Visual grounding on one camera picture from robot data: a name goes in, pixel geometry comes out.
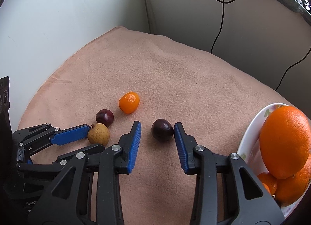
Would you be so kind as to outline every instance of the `white plate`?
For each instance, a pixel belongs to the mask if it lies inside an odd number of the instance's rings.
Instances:
[[[267,168],[265,167],[265,164],[262,161],[260,148],[259,148],[260,129],[263,123],[265,122],[266,118],[268,117],[268,115],[271,112],[273,112],[275,109],[282,107],[282,106],[287,106],[287,105],[282,104],[282,103],[274,103],[262,109],[255,116],[255,118],[251,121],[250,125],[245,131],[245,134],[242,138],[240,146],[238,147],[237,153],[240,155],[241,158],[244,159],[244,161],[248,164],[248,166],[253,170],[253,172],[256,175],[259,175],[262,172],[268,172]],[[303,196],[304,195],[302,195],[299,200],[297,200],[295,203],[291,204],[290,206],[281,208],[285,219],[296,208],[296,206],[298,205],[300,200],[303,198]]]

